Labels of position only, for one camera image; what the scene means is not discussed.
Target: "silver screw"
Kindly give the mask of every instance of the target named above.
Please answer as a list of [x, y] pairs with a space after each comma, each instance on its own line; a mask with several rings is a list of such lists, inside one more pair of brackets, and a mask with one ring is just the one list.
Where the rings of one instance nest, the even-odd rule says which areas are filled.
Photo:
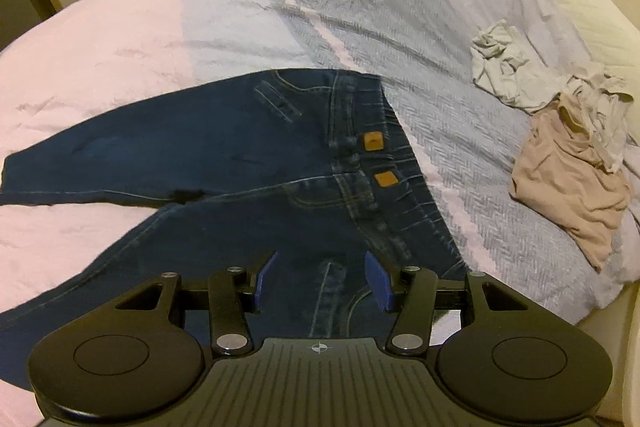
[[218, 337], [216, 344], [222, 349], [240, 349], [246, 346], [249, 342], [244, 335], [238, 335], [237, 333], [227, 333]]
[[391, 343], [400, 349], [418, 349], [422, 345], [422, 339], [418, 335], [403, 333], [391, 339]]

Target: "orange leather patch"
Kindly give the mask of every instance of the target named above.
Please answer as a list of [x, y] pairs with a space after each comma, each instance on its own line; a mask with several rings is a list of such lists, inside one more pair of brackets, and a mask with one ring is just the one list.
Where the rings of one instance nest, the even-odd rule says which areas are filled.
[[382, 188], [390, 187], [398, 183], [398, 178], [396, 178], [396, 175], [391, 171], [380, 172], [380, 174], [374, 174], [373, 177]]
[[364, 134], [364, 149], [367, 151], [380, 151], [385, 148], [385, 139], [380, 131], [366, 132]]

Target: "jeans waistband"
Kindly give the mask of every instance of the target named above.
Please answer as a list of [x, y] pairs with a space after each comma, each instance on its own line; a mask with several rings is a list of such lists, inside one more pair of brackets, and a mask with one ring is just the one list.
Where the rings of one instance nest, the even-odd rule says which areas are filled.
[[[332, 169], [351, 217], [373, 248], [401, 266], [415, 264], [443, 279], [464, 279], [468, 269], [380, 77], [339, 71], [330, 107]], [[358, 182], [340, 182], [342, 174], [356, 171], [362, 173]]]

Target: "jeans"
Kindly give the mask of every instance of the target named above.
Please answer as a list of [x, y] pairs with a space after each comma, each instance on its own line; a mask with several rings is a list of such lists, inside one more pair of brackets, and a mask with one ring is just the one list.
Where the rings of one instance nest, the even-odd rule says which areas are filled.
[[[0, 204], [107, 201], [159, 210], [81, 274], [0, 314], [0, 378], [30, 389], [43, 336], [165, 271], [206, 279], [279, 256], [264, 280], [267, 337], [374, 337], [395, 317], [369, 295], [364, 255], [443, 279], [467, 272], [379, 77], [262, 71], [118, 108], [5, 162]], [[206, 317], [186, 330], [208, 343]]]

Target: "bed sheet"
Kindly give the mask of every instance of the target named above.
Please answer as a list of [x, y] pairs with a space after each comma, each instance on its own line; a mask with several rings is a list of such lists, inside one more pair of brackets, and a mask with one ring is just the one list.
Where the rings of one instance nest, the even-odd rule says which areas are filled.
[[[507, 180], [528, 118], [472, 85], [467, 55], [478, 29], [500, 19], [526, 34], [547, 64], [589, 53], [552, 0], [446, 2], [458, 18], [444, 18], [438, 0], [82, 0], [0, 55], [0, 158], [126, 103], [251, 71], [382, 74], [465, 260], [577, 322], [622, 289], [620, 252], [596, 275], [566, 234], [509, 205]], [[440, 99], [424, 105], [434, 93]], [[489, 120], [474, 130], [477, 121], [436, 118], [438, 106], [447, 111], [440, 102], [452, 100], [470, 108], [469, 118]], [[440, 140], [455, 147], [458, 165], [482, 155], [486, 165], [472, 162], [458, 175], [443, 163]], [[493, 177], [482, 175], [486, 166]], [[110, 204], [0, 207], [0, 311], [82, 271], [151, 213]], [[0, 396], [0, 425], [39, 418], [27, 391], [0, 384]]]

